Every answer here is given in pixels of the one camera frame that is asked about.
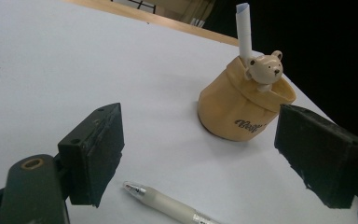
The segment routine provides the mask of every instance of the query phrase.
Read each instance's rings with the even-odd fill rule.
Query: white tabletop
[[[200,91],[237,55],[230,45],[59,0],[0,0],[0,188],[15,162],[55,156],[94,109],[121,103],[126,145],[116,175],[98,209],[67,201],[71,223],[177,223],[133,199],[125,180],[225,223],[358,223],[357,198],[351,209],[329,209],[306,189],[273,146],[277,119],[247,143],[200,125]],[[293,105],[325,116],[291,85]]]

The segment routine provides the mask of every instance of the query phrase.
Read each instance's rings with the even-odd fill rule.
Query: white stick
[[[247,3],[237,5],[237,35],[240,44],[240,57],[247,61],[252,57],[252,32],[250,6]]]

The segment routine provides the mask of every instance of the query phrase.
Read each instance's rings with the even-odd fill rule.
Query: bear face
[[[269,91],[271,84],[278,81],[283,73],[281,63],[282,53],[278,50],[271,55],[262,55],[256,58],[249,58],[246,61],[245,78],[254,79],[259,83],[260,91]]]

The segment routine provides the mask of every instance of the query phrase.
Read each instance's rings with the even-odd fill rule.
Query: white pen
[[[123,187],[142,203],[185,224],[219,224],[196,209],[168,197],[156,189],[125,181]]]

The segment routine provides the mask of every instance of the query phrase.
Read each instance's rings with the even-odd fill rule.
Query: pen holder
[[[245,66],[236,57],[201,93],[198,114],[211,133],[232,141],[249,141],[277,117],[281,104],[290,105],[296,93],[282,77],[270,91],[244,77]]]

